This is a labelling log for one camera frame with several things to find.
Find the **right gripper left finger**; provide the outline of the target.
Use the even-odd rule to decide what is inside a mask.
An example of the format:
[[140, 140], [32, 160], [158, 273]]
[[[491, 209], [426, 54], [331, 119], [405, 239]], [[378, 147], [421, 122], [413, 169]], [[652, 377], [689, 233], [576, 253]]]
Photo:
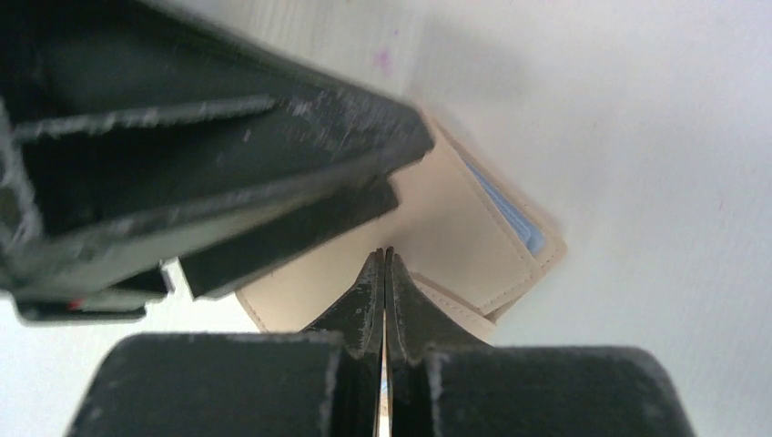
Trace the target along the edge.
[[106, 355], [71, 436], [374, 436], [384, 253], [295, 333], [141, 333]]

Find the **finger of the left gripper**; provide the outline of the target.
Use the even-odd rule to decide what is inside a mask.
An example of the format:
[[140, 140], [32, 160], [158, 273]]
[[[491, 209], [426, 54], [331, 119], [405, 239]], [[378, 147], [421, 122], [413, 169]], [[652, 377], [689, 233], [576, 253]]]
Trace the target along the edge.
[[135, 320], [177, 259], [216, 299], [396, 209], [403, 103], [169, 1], [1, 4], [1, 288], [32, 322]]

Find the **beige card holder wallet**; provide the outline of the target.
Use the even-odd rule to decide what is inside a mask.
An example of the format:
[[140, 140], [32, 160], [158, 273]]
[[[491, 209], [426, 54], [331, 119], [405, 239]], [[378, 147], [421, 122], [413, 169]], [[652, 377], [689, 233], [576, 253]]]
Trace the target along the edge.
[[238, 290], [262, 332], [298, 331], [353, 284], [368, 255], [393, 248], [418, 288], [487, 340], [498, 319], [564, 256], [531, 202], [508, 188], [435, 117], [435, 145], [391, 178], [399, 206]]

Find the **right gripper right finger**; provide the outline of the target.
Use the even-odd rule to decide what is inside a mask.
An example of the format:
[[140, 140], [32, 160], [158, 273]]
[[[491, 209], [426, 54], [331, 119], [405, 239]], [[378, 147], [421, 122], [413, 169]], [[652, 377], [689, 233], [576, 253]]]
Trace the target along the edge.
[[494, 347], [384, 259], [395, 436], [690, 436], [664, 367], [636, 347]]

